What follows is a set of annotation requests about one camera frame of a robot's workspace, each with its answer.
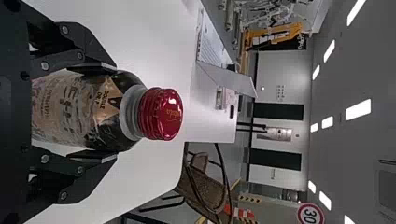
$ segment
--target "cable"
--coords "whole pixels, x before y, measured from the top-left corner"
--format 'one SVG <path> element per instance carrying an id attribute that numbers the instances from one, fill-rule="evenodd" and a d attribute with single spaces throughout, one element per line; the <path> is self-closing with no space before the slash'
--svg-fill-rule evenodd
<path id="1" fill-rule="evenodd" d="M 219 149 L 219 144 L 218 143 L 215 143 L 215 148 L 216 148 L 216 151 L 218 152 L 218 156 L 219 156 L 219 160 L 220 160 L 220 168 L 221 168 L 221 172 L 222 172 L 223 186 L 224 186 L 224 188 L 227 189 L 227 193 L 228 193 L 228 200 L 229 200 L 229 203 L 230 203 L 229 223 L 231 223 L 232 219 L 233 219 L 233 202 L 232 202 L 232 199 L 231 199 L 230 184 L 228 183 L 228 177 L 227 177 L 227 174 L 226 174 L 226 171 L 225 171 L 224 160 L 222 158 L 221 151 Z M 199 192 L 199 190 L 198 190 L 198 188 L 196 186 L 195 180 L 192 177 L 191 168 L 187 164 L 187 158 L 186 157 L 184 157 L 183 162 L 185 163 L 185 169 L 186 169 L 187 176 L 188 176 L 188 178 L 190 180 L 192 191 L 194 192 L 194 195 L 197 198 L 198 202 L 201 204 L 201 206 L 206 211 L 208 211 L 209 213 L 211 213 L 211 214 L 215 215 L 216 217 L 218 217 L 218 214 L 217 214 L 217 212 L 215 210 L 221 208 L 221 206 L 223 205 L 225 199 L 223 198 L 223 201 L 221 201 L 219 206 L 216 207 L 215 209 L 212 209 L 209 206 L 207 206 L 207 204 L 205 203 L 204 199 L 202 198 L 201 193 Z"/>

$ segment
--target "red bottle cap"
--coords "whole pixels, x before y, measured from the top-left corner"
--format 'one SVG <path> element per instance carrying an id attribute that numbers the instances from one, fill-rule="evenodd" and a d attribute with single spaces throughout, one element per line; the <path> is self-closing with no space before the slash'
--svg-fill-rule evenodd
<path id="1" fill-rule="evenodd" d="M 140 100 L 140 130 L 148 139 L 170 141 L 183 120 L 183 103 L 175 90 L 151 88 Z"/>

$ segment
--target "white table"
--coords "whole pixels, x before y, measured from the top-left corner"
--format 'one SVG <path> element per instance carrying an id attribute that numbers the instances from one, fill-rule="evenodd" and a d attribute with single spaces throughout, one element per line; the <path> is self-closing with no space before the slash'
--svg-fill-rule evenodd
<path id="1" fill-rule="evenodd" d="M 78 204 L 53 205 L 29 223 L 100 224 L 173 189 L 180 177 L 184 142 L 211 136 L 203 129 L 195 132 L 189 116 L 191 80 L 197 80 L 191 75 L 199 5 L 195 0 L 28 0 L 27 3 L 54 21 L 77 21 L 87 26 L 119 69 L 136 73 L 148 87 L 174 88 L 186 107 L 180 134 L 173 141 L 143 139 L 132 150 L 119 155 L 90 197 Z M 199 88 L 195 89 L 196 94 L 200 92 Z M 206 107 L 200 116 L 205 117 L 202 122 L 209 130 L 214 127 L 234 135 L 236 120 L 228 120 L 224 114 L 222 118 L 233 124 L 224 126 L 223 122 L 214 122 L 219 117 L 210 116 L 213 105 L 200 107 Z M 225 136 L 210 140 L 233 141 L 232 134 Z M 35 144 L 61 155 L 79 150 Z"/>

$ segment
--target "clear plastic bottle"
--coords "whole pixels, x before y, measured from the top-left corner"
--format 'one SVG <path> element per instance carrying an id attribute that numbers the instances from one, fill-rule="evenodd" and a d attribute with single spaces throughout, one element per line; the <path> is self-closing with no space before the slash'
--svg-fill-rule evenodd
<path id="1" fill-rule="evenodd" d="M 125 151 L 141 138 L 172 140 L 183 104 L 172 89 L 147 89 L 132 73 L 60 71 L 32 85 L 32 137 L 74 147 Z"/>

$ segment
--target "speed limit sign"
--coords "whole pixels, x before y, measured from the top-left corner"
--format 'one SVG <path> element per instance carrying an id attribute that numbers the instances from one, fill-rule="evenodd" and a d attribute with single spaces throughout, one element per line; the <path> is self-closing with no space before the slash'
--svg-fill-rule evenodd
<path id="1" fill-rule="evenodd" d="M 322 210 L 313 203 L 303 203 L 298 209 L 297 218 L 302 224 L 324 224 Z"/>

